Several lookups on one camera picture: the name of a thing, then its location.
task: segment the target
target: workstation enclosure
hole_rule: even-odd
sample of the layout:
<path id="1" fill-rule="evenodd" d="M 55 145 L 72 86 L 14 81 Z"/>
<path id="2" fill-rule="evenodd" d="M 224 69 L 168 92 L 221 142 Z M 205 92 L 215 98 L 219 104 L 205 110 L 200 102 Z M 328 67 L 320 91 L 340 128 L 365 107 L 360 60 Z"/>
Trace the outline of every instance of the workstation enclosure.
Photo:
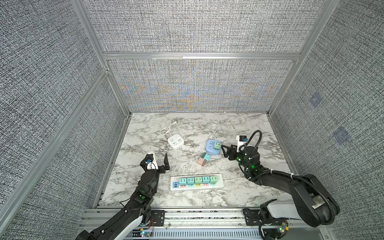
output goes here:
<path id="1" fill-rule="evenodd" d="M 266 113 L 291 171 L 384 216 L 380 0 L 0 3 L 1 239 L 74 239 L 132 113 Z"/>

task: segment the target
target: white marble surface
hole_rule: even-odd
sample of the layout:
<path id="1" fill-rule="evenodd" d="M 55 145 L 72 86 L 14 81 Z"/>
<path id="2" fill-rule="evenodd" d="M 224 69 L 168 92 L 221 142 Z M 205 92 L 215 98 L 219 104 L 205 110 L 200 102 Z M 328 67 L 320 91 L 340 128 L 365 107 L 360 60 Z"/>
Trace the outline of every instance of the white marble surface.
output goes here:
<path id="1" fill-rule="evenodd" d="M 177 121 L 173 134 L 179 133 L 185 141 L 178 150 L 172 150 L 167 138 L 159 135 L 159 130 L 173 121 Z M 291 199 L 287 193 L 247 181 L 237 162 L 229 161 L 222 153 L 212 156 L 204 167 L 198 165 L 197 160 L 205 153 L 207 140 L 212 138 L 210 126 L 213 123 L 218 125 L 217 140 L 224 145 L 237 144 L 236 135 L 250 137 L 260 129 L 263 132 L 258 149 L 261 164 L 290 172 L 266 114 L 134 113 L 100 205 L 119 205 L 119 201 L 131 196 L 144 173 L 140 161 L 149 151 L 156 153 L 159 165 L 163 164 L 165 153 L 168 153 L 171 166 L 170 171 L 160 175 L 159 188 L 152 203 L 154 207 L 256 207 L 273 198 Z M 254 146 L 257 139 L 255 136 L 250 145 Z M 223 189 L 169 190 L 170 176 L 210 173 L 221 173 L 227 179 Z"/>

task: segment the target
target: white square power strip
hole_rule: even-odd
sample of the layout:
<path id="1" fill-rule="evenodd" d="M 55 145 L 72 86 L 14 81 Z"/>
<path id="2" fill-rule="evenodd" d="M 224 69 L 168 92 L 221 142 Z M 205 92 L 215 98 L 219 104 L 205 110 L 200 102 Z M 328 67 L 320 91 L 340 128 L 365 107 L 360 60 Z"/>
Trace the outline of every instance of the white square power strip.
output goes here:
<path id="1" fill-rule="evenodd" d="M 168 143 L 173 150 L 176 150 L 184 145 L 184 139 L 180 136 L 180 134 L 176 133 L 168 138 Z"/>

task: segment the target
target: textured wall panel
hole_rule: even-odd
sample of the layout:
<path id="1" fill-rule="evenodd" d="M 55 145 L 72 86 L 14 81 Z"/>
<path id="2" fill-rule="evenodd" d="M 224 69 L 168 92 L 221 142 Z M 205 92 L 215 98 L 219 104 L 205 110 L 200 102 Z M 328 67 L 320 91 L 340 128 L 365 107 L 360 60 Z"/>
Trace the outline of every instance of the textured wall panel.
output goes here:
<path id="1" fill-rule="evenodd" d="M 125 115 L 105 80 L 2 239 L 74 239 L 96 198 Z"/>
<path id="2" fill-rule="evenodd" d="M 299 52 L 326 0 L 84 0 L 105 51 Z"/>
<path id="3" fill-rule="evenodd" d="M 272 119 L 340 205 L 339 240 L 382 239 L 384 2 L 342 0 Z"/>
<path id="4" fill-rule="evenodd" d="M 0 6 L 0 207 L 101 70 L 70 0 Z"/>
<path id="5" fill-rule="evenodd" d="M 266 111 L 290 60 L 111 60 L 132 111 Z"/>

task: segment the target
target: blue power strip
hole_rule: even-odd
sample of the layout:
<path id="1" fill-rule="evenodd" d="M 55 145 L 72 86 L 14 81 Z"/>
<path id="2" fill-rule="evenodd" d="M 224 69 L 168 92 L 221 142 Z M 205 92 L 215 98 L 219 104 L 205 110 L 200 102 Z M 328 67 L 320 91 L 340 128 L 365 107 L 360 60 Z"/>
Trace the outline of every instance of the blue power strip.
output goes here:
<path id="1" fill-rule="evenodd" d="M 215 143 L 219 143 L 220 146 L 218 149 L 215 149 Z M 219 155 L 221 151 L 221 142 L 213 139 L 209 139 L 207 142 L 207 146 L 205 147 L 205 151 L 210 155 Z"/>

